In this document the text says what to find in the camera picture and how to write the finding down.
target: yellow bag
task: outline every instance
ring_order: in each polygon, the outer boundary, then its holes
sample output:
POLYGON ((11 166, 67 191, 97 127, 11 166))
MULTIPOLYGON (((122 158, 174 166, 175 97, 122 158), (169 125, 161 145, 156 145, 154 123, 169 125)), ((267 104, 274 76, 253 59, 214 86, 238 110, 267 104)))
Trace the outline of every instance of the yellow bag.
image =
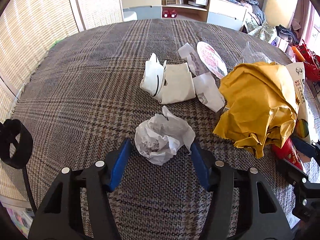
POLYGON ((263 157, 263 147, 274 143, 282 147, 292 134, 299 100, 285 66, 258 62, 240 64, 220 83, 227 110, 213 133, 234 141, 263 157))

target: houndstooth pattern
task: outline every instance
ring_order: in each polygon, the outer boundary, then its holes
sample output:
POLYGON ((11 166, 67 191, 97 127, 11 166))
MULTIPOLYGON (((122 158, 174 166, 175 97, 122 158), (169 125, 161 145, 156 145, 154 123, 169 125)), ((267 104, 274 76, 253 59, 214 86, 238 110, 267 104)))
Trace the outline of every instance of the houndstooth pattern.
MULTIPOLYGON (((290 63, 278 48, 257 38, 182 20, 141 20, 98 27, 68 37, 49 51, 13 115, 34 138, 27 168, 37 206, 63 167, 87 168, 128 137, 133 145, 132 156, 119 187, 109 194, 122 238, 198 238, 211 194, 200 186, 187 149, 183 147, 163 166, 153 165, 137 152, 134 135, 141 122, 161 113, 162 108, 139 89, 145 61, 154 52, 160 62, 183 63, 178 48, 186 42, 195 48, 199 41, 217 50, 228 72, 247 41, 271 60, 290 63)), ((217 159, 239 169, 258 168, 284 212, 291 212, 292 187, 276 173, 270 147, 257 160, 249 152, 234 148, 231 141, 214 135, 221 112, 215 114, 197 98, 167 107, 189 123, 201 146, 211 150, 217 159)), ((319 167, 311 162, 307 168, 310 180, 315 180, 319 167)), ((237 206, 235 192, 230 235, 235 231, 237 206)), ((92 236, 85 201, 82 211, 86 232, 92 236)))

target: metal pin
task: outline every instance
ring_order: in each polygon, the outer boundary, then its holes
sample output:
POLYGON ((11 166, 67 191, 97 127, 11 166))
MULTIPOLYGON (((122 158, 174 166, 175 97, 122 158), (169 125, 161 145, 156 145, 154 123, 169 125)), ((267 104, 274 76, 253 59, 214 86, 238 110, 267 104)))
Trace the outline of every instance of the metal pin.
POLYGON ((104 161, 97 161, 96 166, 97 167, 102 167, 104 165, 104 161))
POLYGON ((70 169, 69 169, 68 167, 64 167, 64 168, 61 170, 61 172, 62 172, 63 174, 67 174, 69 171, 70 171, 70 169))
POLYGON ((258 173, 258 169, 257 168, 250 168, 250 172, 252 174, 257 174, 258 173))
POLYGON ((223 167, 224 166, 224 162, 223 161, 216 161, 216 165, 218 167, 223 167))

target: box on shelf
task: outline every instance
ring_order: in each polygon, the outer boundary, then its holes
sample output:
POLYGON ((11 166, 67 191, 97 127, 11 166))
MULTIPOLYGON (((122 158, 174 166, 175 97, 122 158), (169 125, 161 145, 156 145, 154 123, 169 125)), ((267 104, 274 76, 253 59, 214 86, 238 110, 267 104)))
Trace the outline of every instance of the box on shelf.
POLYGON ((208 0, 193 0, 194 3, 199 4, 199 5, 208 5, 208 0))
POLYGON ((183 4, 183 0, 162 0, 162 5, 183 4))

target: tv stand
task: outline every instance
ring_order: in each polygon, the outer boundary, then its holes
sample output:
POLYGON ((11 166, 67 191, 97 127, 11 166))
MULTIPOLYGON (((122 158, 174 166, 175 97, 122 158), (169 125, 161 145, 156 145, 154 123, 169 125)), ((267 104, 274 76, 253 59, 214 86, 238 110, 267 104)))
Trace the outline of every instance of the tv stand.
POLYGON ((163 18, 164 9, 175 9, 176 19, 207 22, 234 30, 244 26, 247 8, 227 0, 208 0, 208 5, 196 7, 188 4, 163 5, 162 0, 122 0, 124 11, 135 11, 138 20, 143 19, 172 19, 163 18))

